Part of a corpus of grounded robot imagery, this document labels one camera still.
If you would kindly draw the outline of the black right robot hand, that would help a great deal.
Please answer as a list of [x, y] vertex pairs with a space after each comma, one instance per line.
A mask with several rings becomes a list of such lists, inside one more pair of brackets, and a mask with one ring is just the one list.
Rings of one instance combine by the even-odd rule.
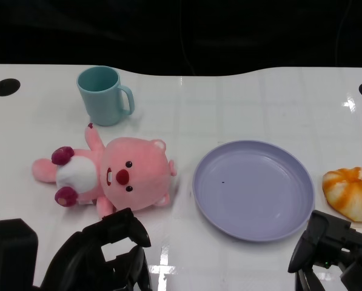
[[324, 290], [313, 266], [338, 266], [347, 290], [362, 290], [362, 233], [351, 223], [314, 210], [306, 230], [299, 238], [288, 272], [295, 274], [296, 290]]

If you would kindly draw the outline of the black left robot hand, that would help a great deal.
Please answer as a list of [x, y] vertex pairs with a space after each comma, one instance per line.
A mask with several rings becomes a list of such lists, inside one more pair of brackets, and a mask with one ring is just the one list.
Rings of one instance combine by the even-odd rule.
[[130, 208], [75, 232], [33, 283], [38, 236], [22, 219], [0, 220], [0, 290], [151, 290], [149, 235]]

